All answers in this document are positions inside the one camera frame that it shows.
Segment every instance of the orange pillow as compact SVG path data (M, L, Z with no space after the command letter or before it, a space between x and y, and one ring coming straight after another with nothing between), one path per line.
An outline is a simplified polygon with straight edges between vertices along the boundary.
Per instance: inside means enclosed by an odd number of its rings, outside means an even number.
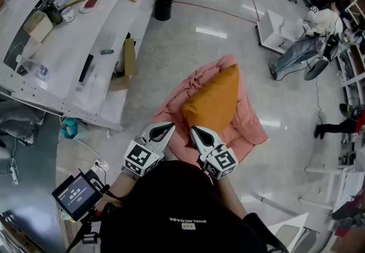
M218 134L230 124L236 112L240 71L234 64L208 81L182 106L189 126L200 125Z

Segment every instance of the pink blanket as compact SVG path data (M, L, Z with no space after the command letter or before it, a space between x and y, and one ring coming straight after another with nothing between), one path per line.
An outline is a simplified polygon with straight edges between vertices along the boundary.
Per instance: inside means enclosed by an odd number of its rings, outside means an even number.
M198 90L220 71L237 64L233 55L223 56L216 62L207 64L182 81L165 100L152 117L152 122L172 121L176 124L168 146L180 160L197 165L198 151L193 148L190 131L185 121L182 107ZM267 140L255 111L252 109L240 73L236 114L229 126L220 134L228 148L232 148L239 162L254 148Z

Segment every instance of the white shirt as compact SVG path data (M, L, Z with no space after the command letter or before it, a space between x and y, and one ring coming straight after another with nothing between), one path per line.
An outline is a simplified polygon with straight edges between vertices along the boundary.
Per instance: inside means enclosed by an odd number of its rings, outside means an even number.
M317 13L309 11L308 19L311 21L310 30L321 35L342 33L343 25L338 14L330 9L324 9Z

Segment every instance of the red line on floor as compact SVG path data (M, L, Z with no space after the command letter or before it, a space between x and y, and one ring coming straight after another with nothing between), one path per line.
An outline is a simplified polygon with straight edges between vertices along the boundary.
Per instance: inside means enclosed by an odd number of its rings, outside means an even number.
M248 21L248 22L251 22L251 23L257 24L256 22L251 21L251 20L248 20L248 19L246 19L246 18L242 18L242 17L240 17L240 16L236 16L236 15L233 15L233 14L230 14L230 13L227 13L227 12L224 12L224 11L221 11L221 10L217 10L217 9L214 9L214 8L210 8L210 7L206 7L206 6L201 6L201 5L197 5L197 4L186 3L186 2L179 2L179 1L175 1L174 3L185 4L185 5L190 5L190 6L196 6L196 7L201 7L201 8L205 8L205 9L209 9L209 10L213 10L213 11L221 12L221 13L224 13L224 14L230 15L230 16L232 16L232 17L236 17L236 18L239 18L239 19L242 19L242 20L245 20L245 21Z
M253 2L253 6L255 7L255 10L256 10L257 20L260 21L260 17L258 16L258 11L257 11L256 4L255 4L255 0L252 0L252 2Z

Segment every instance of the gray cloth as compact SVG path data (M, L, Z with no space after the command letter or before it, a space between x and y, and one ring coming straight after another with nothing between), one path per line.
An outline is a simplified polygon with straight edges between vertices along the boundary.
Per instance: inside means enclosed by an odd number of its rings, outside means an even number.
M294 43L286 53L284 53L276 63L272 64L271 70L277 74L277 77L282 76L282 72L292 66L310 59L318 54L316 47L316 39L303 40Z
M17 101L0 102L0 132L26 140L36 132L35 124L44 118L44 112Z

